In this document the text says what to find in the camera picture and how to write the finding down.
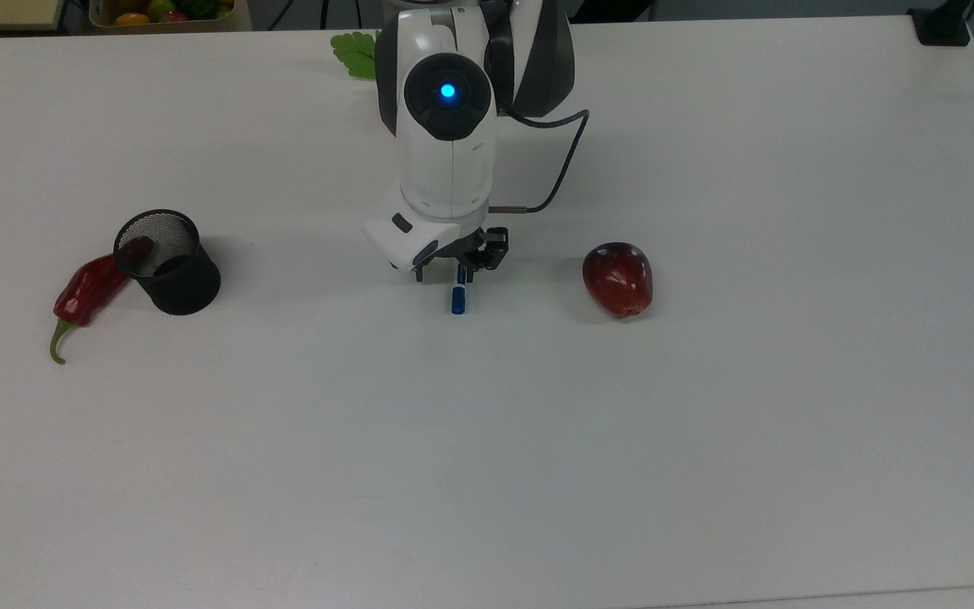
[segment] green leaf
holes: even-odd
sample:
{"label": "green leaf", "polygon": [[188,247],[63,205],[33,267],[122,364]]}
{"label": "green leaf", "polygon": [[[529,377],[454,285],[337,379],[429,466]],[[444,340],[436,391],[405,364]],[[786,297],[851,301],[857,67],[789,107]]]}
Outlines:
{"label": "green leaf", "polygon": [[375,38],[362,31],[340,34],[329,40],[333,54],[348,68],[348,76],[375,79]]}

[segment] blue marker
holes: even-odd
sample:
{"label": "blue marker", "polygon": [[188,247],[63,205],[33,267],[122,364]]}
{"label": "blue marker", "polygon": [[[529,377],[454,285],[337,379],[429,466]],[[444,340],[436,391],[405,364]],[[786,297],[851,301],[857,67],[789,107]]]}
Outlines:
{"label": "blue marker", "polygon": [[457,263],[457,281],[453,283],[453,304],[450,311],[453,315],[464,315],[465,288],[464,282],[467,278],[468,269],[460,262]]}

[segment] floor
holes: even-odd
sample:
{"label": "floor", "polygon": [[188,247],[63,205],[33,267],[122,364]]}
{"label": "floor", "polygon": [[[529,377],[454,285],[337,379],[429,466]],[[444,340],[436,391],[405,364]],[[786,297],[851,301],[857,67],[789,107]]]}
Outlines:
{"label": "floor", "polygon": [[[256,30],[265,30],[281,12],[286,0],[248,0]],[[822,17],[841,15],[903,15],[908,8],[936,7],[942,0],[658,0],[657,20],[769,19],[769,17]],[[581,0],[561,0],[572,14]],[[366,28],[382,26],[382,0],[359,0]],[[276,30],[317,30],[321,0],[293,0]],[[329,30],[356,27],[355,2],[333,0]],[[974,34],[974,16],[971,17]]]}

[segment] red chili pepper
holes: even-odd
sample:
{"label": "red chili pepper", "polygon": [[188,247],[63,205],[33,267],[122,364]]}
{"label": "red chili pepper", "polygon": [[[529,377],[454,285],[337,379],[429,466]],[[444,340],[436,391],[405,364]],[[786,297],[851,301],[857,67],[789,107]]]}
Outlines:
{"label": "red chili pepper", "polygon": [[[151,254],[152,239],[130,239],[120,251],[125,259],[140,263]],[[93,315],[103,309],[126,282],[127,275],[119,270],[115,255],[111,254],[85,263],[74,273],[66,289],[55,300],[55,308],[52,310],[58,317],[55,334],[51,335],[51,359],[55,363],[66,363],[65,359],[58,356],[58,340],[71,327],[86,327],[91,324]]]}

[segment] green pepper stem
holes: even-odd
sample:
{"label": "green pepper stem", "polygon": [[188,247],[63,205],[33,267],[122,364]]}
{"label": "green pepper stem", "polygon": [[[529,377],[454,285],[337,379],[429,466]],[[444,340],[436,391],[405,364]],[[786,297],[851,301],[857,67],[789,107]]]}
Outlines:
{"label": "green pepper stem", "polygon": [[55,324],[55,334],[51,335],[51,359],[54,359],[55,363],[59,365],[65,364],[66,360],[58,356],[58,339],[62,338],[71,327],[74,327],[74,324],[58,320],[58,324]]}

